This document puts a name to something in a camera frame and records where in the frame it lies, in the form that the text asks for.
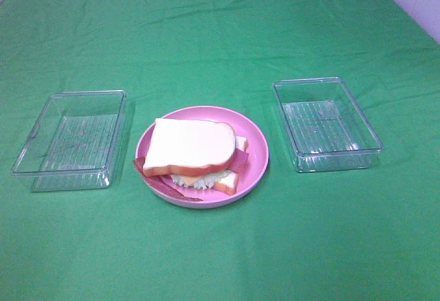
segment pink plate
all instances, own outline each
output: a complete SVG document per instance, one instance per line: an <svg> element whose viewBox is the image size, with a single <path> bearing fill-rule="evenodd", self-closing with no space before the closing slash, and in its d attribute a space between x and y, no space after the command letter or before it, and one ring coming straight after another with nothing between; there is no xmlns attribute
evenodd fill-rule
<svg viewBox="0 0 440 301"><path fill-rule="evenodd" d="M226 109L224 107L186 107L177 111L173 111L163 116L163 118L172 119L211 119L216 121L228 122L234 127L235 133L238 136L247 137L248 147L246 152L249 153L247 166L240 173L239 183L237 186L236 194L228 196L223 192L219 192L213 189L207 190L195 190L188 188L188 192L185 196L192 198L199 198L202 201L191 201L186 199L176 199L168 196L155 189L148 182L147 185L153 190L153 192L159 197L163 198L175 205L189 207L189 208L214 208L227 205L245 196L250 190L258 183L263 176L267 163L269 162L269 148L267 147L267 141L261 132L260 128L253 123L249 118L244 115ZM154 129L154 124L148 127L148 129L141 136L136 147L136 158L144 157L147 153L151 134Z"/></svg>

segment green tablecloth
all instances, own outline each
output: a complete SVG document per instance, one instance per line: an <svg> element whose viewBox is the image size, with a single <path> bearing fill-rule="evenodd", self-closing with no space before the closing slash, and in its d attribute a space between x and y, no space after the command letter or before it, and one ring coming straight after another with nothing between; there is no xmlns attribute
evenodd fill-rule
<svg viewBox="0 0 440 301"><path fill-rule="evenodd" d="M384 143L367 170L300 174L271 84L341 76ZM5 0L0 299L440 300L440 47L391 0ZM10 174L48 95L125 89L108 189L34 194ZM241 200L191 210L131 164L154 118L239 111L270 163Z"/></svg>

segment clear plastic container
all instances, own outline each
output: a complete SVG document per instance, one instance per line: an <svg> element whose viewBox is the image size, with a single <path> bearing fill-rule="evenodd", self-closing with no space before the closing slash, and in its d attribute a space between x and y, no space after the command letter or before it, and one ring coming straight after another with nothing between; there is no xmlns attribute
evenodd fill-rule
<svg viewBox="0 0 440 301"><path fill-rule="evenodd" d="M340 78L273 84L298 172L368 168L382 143Z"/></svg>
<svg viewBox="0 0 440 301"><path fill-rule="evenodd" d="M125 91L51 95L20 152L12 174L31 191L110 186L125 119Z"/></svg>

